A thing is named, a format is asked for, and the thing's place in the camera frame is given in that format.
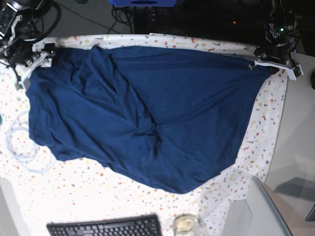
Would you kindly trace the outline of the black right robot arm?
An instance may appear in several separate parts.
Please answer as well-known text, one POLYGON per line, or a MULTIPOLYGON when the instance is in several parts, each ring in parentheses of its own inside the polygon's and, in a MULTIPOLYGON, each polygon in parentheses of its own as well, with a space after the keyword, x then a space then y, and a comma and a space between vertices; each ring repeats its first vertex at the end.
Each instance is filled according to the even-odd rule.
POLYGON ((45 39, 57 26, 61 18, 61 9, 53 0, 13 0, 7 2, 0 11, 0 59, 7 67, 26 65, 33 56, 33 44, 45 39), (26 28, 33 18, 41 17, 50 7, 56 10, 53 24, 38 38, 23 39, 29 34, 26 28))

